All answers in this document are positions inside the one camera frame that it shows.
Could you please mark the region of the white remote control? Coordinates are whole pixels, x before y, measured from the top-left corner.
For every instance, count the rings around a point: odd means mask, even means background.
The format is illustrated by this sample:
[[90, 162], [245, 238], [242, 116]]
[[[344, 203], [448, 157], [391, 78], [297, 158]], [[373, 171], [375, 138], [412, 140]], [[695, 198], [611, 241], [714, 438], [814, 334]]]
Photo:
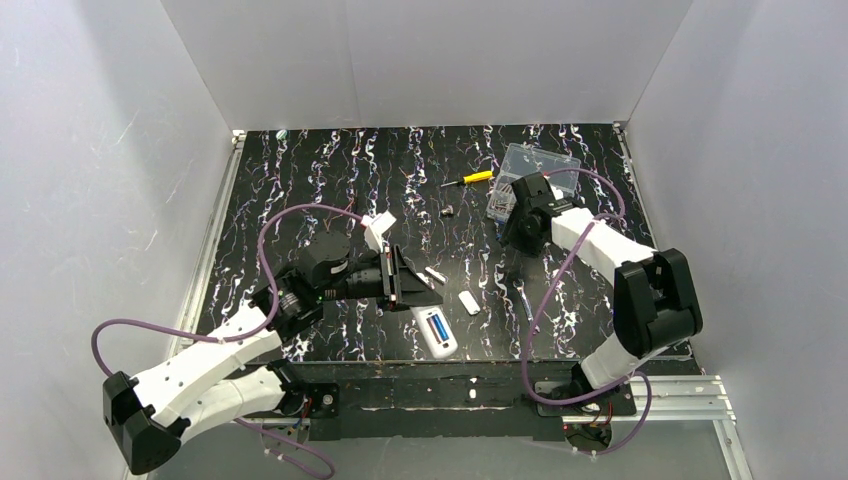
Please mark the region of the white remote control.
[[458, 342], [440, 306], [412, 307], [410, 311], [435, 359], [448, 358], [457, 351]]

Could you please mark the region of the blue battery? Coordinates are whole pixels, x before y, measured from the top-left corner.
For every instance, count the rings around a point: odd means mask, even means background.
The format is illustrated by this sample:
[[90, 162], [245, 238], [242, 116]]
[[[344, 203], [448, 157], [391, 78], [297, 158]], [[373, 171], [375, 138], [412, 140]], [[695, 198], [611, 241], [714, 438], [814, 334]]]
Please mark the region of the blue battery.
[[432, 335], [432, 339], [428, 340], [429, 346], [433, 346], [437, 351], [442, 351], [455, 344], [450, 325], [442, 314], [438, 312], [430, 313], [427, 316], [427, 325]]

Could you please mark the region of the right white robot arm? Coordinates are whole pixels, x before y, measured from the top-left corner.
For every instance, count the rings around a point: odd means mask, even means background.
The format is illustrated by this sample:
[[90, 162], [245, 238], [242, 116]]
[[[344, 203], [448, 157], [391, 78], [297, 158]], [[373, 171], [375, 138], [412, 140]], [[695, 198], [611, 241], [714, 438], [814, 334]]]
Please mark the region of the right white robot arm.
[[557, 393], [539, 394], [521, 359], [522, 380], [538, 402], [564, 406], [588, 400], [620, 384], [646, 361], [703, 329], [703, 317], [686, 256], [640, 244], [571, 198], [558, 197], [544, 173], [511, 185], [515, 203], [501, 235], [505, 246], [531, 256], [552, 244], [580, 259], [613, 288], [613, 331], [574, 366]]

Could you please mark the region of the white battery cover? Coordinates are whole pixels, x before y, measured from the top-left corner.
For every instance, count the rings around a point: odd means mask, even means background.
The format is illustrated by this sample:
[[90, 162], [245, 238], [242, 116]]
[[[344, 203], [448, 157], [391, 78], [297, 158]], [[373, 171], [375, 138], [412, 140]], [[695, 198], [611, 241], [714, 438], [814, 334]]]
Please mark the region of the white battery cover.
[[481, 307], [476, 301], [474, 295], [468, 291], [461, 291], [457, 298], [460, 303], [463, 305], [463, 308], [466, 310], [467, 314], [470, 316], [475, 316], [480, 313]]

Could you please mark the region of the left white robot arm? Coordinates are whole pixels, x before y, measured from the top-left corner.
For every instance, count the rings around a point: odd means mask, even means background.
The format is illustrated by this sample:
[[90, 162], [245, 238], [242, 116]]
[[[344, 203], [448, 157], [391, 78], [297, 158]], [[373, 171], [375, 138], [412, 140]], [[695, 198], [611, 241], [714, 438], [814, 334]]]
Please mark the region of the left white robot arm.
[[287, 360], [233, 375], [322, 320], [328, 302], [372, 299], [384, 311], [409, 311], [433, 357], [444, 359], [458, 349], [442, 296], [399, 246], [374, 244], [353, 257], [345, 234], [322, 233], [275, 282], [214, 330], [219, 342], [197, 342], [151, 369], [133, 376], [116, 372], [105, 380], [104, 421], [132, 474], [161, 467], [188, 440], [245, 415], [337, 416], [339, 386], [306, 382]]

